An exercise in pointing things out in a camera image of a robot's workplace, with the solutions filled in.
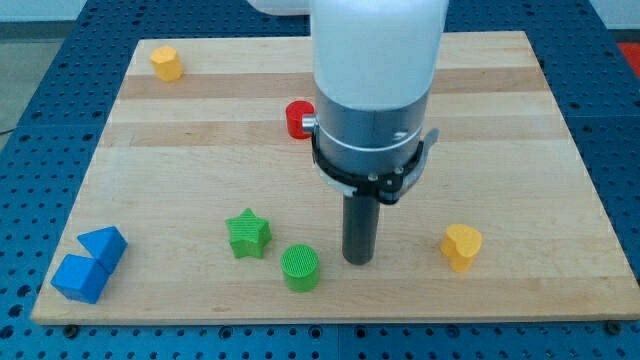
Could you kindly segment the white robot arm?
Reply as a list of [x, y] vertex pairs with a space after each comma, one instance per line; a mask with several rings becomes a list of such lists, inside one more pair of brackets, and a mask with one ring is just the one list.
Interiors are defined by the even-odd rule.
[[386, 174], [417, 150], [448, 0], [248, 0], [307, 15], [316, 84], [316, 145], [358, 175]]

